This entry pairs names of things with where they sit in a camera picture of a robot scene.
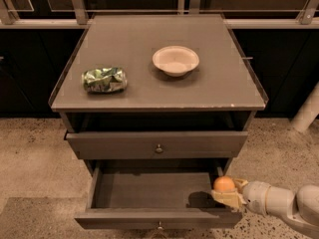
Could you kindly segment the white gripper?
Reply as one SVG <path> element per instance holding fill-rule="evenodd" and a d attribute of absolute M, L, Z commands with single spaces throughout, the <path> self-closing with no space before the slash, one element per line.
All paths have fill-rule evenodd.
<path fill-rule="evenodd" d="M 231 192 L 212 190 L 212 198 L 233 209 L 240 209 L 246 205 L 251 212 L 265 216 L 267 214 L 266 193 L 270 184 L 260 181 L 248 182 L 241 178 L 234 178 L 233 181 L 237 189 Z"/>

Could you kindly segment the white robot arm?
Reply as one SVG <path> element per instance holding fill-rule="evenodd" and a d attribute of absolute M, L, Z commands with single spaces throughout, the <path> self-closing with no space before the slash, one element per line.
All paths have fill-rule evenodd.
<path fill-rule="evenodd" d="M 311 239 L 319 239 L 319 187 L 304 185 L 296 192 L 266 182 L 221 176 L 214 180 L 212 198 L 259 215 L 271 215 Z"/>

